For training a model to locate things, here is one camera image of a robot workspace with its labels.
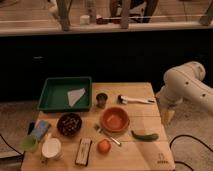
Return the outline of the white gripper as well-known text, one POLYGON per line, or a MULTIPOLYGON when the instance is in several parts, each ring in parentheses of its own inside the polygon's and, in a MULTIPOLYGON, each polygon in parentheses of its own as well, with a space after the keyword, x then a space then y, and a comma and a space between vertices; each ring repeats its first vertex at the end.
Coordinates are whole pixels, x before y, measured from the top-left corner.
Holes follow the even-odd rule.
MULTIPOLYGON (((163 86, 156 94, 158 102, 163 107, 171 107, 174 105, 174 93, 167 87, 163 86)), ((172 120, 175 111, 170 108, 161 109, 161 120, 163 125, 168 125, 172 120)))

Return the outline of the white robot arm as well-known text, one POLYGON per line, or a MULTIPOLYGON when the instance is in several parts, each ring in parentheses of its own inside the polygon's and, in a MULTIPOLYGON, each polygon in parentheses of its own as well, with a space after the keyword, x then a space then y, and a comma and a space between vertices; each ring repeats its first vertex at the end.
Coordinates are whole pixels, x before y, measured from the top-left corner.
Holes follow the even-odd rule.
POLYGON ((163 125, 171 121, 175 114, 174 107, 184 99, 213 116, 213 88, 202 82, 205 75, 204 66, 196 61, 172 67, 164 73, 164 85, 157 93, 163 125))

